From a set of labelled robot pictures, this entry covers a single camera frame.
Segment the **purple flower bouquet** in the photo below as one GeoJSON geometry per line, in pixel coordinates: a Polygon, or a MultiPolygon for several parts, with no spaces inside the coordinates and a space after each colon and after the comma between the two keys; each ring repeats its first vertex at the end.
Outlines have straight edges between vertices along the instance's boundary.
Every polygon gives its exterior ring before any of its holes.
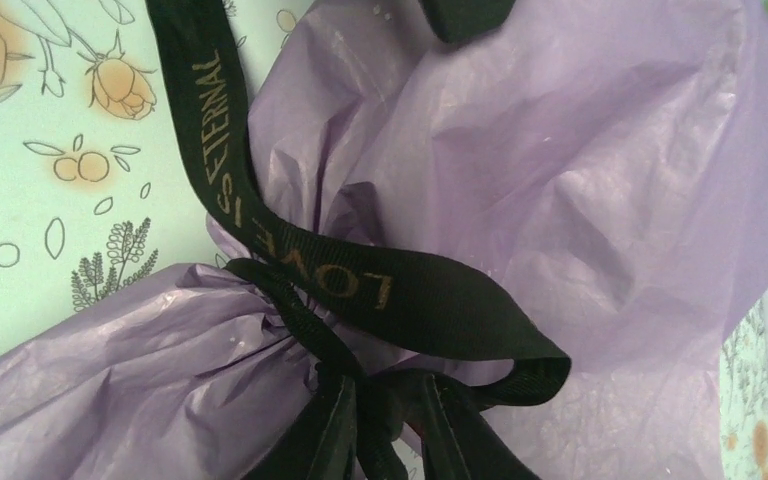
{"type": "Polygon", "coordinates": [[[0,479],[720,479],[759,1],[0,1],[0,479]]]}

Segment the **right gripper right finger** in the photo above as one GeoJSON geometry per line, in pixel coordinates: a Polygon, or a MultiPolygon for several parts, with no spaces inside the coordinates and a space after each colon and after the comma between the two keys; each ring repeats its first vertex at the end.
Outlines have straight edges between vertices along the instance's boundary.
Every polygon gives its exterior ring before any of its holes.
{"type": "Polygon", "coordinates": [[[423,378],[418,402],[417,433],[427,479],[538,479],[454,382],[437,375],[423,378]]]}

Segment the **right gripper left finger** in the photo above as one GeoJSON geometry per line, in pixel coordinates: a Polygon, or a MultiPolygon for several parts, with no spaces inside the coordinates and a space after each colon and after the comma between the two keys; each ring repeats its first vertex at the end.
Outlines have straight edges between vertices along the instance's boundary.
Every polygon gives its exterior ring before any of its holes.
{"type": "Polygon", "coordinates": [[[355,463],[357,405],[354,381],[322,374],[318,388],[245,480],[342,480],[355,463]]]}

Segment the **black gold-lettered ribbon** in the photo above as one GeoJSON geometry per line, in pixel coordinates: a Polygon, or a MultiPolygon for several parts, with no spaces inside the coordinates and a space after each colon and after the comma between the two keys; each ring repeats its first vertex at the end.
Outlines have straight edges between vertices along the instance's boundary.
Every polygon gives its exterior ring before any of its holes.
{"type": "Polygon", "coordinates": [[[270,210],[255,180],[245,75],[223,4],[151,1],[147,9],[189,182],[207,212],[250,251],[231,260],[229,272],[266,293],[291,336],[317,359],[317,388],[322,374],[355,383],[353,471],[407,477],[393,444],[404,428],[417,433],[419,383],[429,375],[464,389],[482,417],[499,405],[544,404],[561,390],[570,357],[486,274],[439,255],[318,235],[270,210]],[[420,368],[369,375],[306,298],[398,347],[450,360],[508,360],[511,370],[478,386],[420,368]]]}

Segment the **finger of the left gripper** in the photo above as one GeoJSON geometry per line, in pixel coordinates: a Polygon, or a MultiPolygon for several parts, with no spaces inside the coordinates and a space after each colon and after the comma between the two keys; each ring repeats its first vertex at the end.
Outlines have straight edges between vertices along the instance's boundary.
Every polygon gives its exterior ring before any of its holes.
{"type": "Polygon", "coordinates": [[[458,44],[499,28],[510,15],[515,0],[420,0],[435,36],[458,44]]]}

